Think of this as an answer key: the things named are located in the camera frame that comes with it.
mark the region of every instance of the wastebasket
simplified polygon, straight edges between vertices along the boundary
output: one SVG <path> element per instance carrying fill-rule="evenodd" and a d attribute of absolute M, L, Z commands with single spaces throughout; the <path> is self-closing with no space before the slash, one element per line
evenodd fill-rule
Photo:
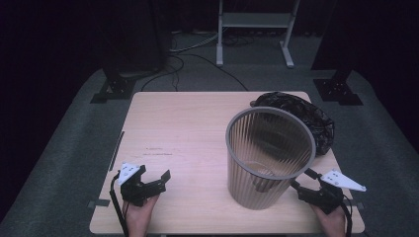
<path fill-rule="evenodd" d="M 310 130 L 297 117 L 276 108 L 240 112 L 228 124 L 225 138 L 228 189 L 250 209 L 274 204 L 315 156 Z"/>

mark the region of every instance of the black mesh bag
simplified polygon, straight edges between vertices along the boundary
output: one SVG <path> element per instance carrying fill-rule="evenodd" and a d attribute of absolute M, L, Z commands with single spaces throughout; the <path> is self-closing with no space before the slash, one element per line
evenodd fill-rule
<path fill-rule="evenodd" d="M 282 92 L 271 92 L 251 102 L 252 107 L 274 107 L 299 118 L 311 131 L 316 146 L 316 155 L 325 155 L 333 144 L 334 121 L 312 103 Z"/>

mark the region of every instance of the black cable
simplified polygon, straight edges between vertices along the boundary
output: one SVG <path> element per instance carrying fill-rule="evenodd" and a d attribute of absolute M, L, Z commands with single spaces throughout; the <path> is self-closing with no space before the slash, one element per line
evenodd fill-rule
<path fill-rule="evenodd" d="M 170 48 L 176 48 L 176 47 L 178 47 L 178 42 L 176 41 L 174 37 L 172 37 L 172 46 Z"/>
<path fill-rule="evenodd" d="M 169 52 L 171 52 L 171 53 L 181 53 L 181 52 L 184 52 L 184 51 L 191 50 L 193 48 L 204 46 L 206 44 L 209 44 L 209 43 L 215 41 L 217 39 L 217 36 L 218 36 L 218 34 L 215 34 L 215 35 L 209 37 L 208 39 L 206 39 L 204 41 L 198 42 L 198 43 L 196 43 L 192 46 L 188 46 L 188 47 L 185 47 L 185 48 L 180 48 L 180 49 L 172 48 L 172 49 L 169 50 Z"/>
<path fill-rule="evenodd" d="M 170 66 L 173 70 L 174 70 L 174 74 L 176 75 L 176 83 L 175 83 L 175 77 L 173 77 L 172 78 L 172 86 L 173 86 L 173 88 L 175 88 L 175 91 L 176 92 L 178 92 L 178 85 L 179 85 L 179 74 L 178 74 L 178 72 L 177 72 L 177 70 L 176 70 L 176 68 L 175 67 L 173 67 L 172 65 L 168 65 L 168 66 Z"/>
<path fill-rule="evenodd" d="M 191 33 L 184 33 L 184 35 L 192 35 L 202 38 L 211 38 L 217 35 L 217 32 L 191 32 Z"/>
<path fill-rule="evenodd" d="M 161 75 L 158 75 L 158 76 L 155 76 L 155 77 L 149 79 L 147 82 L 144 83 L 144 85 L 142 85 L 141 90 L 140 90 L 141 92 L 144 91 L 144 88 L 145 88 L 146 85 L 148 85 L 150 82 L 154 81 L 155 79 L 158 79 L 160 77 L 164 77 L 164 76 L 167 76 L 167 75 L 172 75 L 172 74 L 177 73 L 180 70 L 182 70 L 182 68 L 184 67 L 184 64 L 185 64 L 184 61 L 182 60 L 182 58 L 179 58 L 179 57 L 173 56 L 173 55 L 170 55 L 170 57 L 174 57 L 174 58 L 179 59 L 181 61 L 182 65 L 178 69 L 176 69 L 175 71 L 168 72 L 168 73 L 165 73 L 165 74 L 161 74 Z"/>
<path fill-rule="evenodd" d="M 222 45 L 229 47 L 247 46 L 254 42 L 255 39 L 252 36 L 242 36 L 238 33 L 234 33 L 233 35 L 227 35 L 225 38 L 222 39 Z"/>
<path fill-rule="evenodd" d="M 129 201 L 126 202 L 126 211 L 124 212 L 124 219 L 126 219 L 126 214 L 128 213 Z"/>
<path fill-rule="evenodd" d="M 147 73 L 144 73 L 144 74 L 137 74 L 135 72 L 132 72 L 131 73 L 132 76 L 123 76 L 122 75 L 122 77 L 125 78 L 127 81 L 138 81 L 138 80 L 144 79 L 146 77 L 150 77 L 150 76 L 156 75 L 159 72 L 160 72 L 159 70 L 150 71 L 150 72 L 147 72 Z"/>
<path fill-rule="evenodd" d="M 218 70 L 220 70 L 220 71 L 222 71 L 222 72 L 224 72 L 225 74 L 227 74 L 227 75 L 229 75 L 230 77 L 232 77 L 234 80 L 236 80 L 242 87 L 243 87 L 243 89 L 245 90 L 245 91 L 249 91 L 249 89 L 247 89 L 247 87 L 237 78 L 237 77 L 235 77 L 235 76 L 233 76 L 231 73 L 229 73 L 229 72 L 227 72 L 227 71 L 225 71 L 224 69 L 222 69 L 222 68 L 220 68 L 220 67 L 218 67 L 216 64 L 214 64 L 213 62 L 211 62 L 211 61 L 209 61 L 208 59 L 206 59 L 206 58 L 204 58 L 204 57 L 202 57 L 202 56 L 199 56 L 199 55 L 196 55 L 196 54 L 177 54 L 178 56 L 195 56 L 195 57 L 198 57 L 198 58 L 200 58 L 200 59 L 203 59 L 203 60 L 205 60 L 206 62 L 208 62 L 209 64 L 211 64 L 212 66 L 214 66 L 216 69 L 218 69 Z"/>
<path fill-rule="evenodd" d="M 352 213 L 349 212 L 348 207 L 344 202 L 341 203 L 341 207 L 343 211 L 345 212 L 346 219 L 348 221 L 348 224 L 346 225 L 346 236 L 351 237 L 352 235 Z"/>
<path fill-rule="evenodd" d="M 124 235 L 128 236 L 128 227 L 126 226 L 126 220 L 124 219 L 123 213 L 121 212 L 120 204 L 118 203 L 117 195 L 115 194 L 114 190 L 114 182 L 115 180 L 120 176 L 120 171 L 114 176 L 114 178 L 111 181 L 111 190 L 109 191 L 109 194 L 111 195 L 112 203 L 114 204 L 115 211 L 118 215 L 118 220 L 120 221 L 121 227 L 123 228 Z"/>
<path fill-rule="evenodd" d="M 351 203 L 351 200 L 348 197 L 346 197 L 346 195 L 343 195 L 343 197 L 345 197 L 345 199 L 348 201 L 349 206 L 351 207 L 351 209 L 350 209 L 350 215 L 352 217 L 352 203 Z"/>

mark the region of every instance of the hand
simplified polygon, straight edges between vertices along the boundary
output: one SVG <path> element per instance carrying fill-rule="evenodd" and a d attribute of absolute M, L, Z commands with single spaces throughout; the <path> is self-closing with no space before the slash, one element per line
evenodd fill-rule
<path fill-rule="evenodd" d="M 345 237 L 345 212 L 341 206 L 338 206 L 329 214 L 325 214 L 320 207 L 310 205 L 320 221 L 323 232 L 328 237 Z"/>
<path fill-rule="evenodd" d="M 149 198 L 143 206 L 128 204 L 127 201 L 124 201 L 123 214 L 126 216 L 129 237 L 145 237 L 151 220 L 151 213 L 158 198 L 159 196 Z"/>

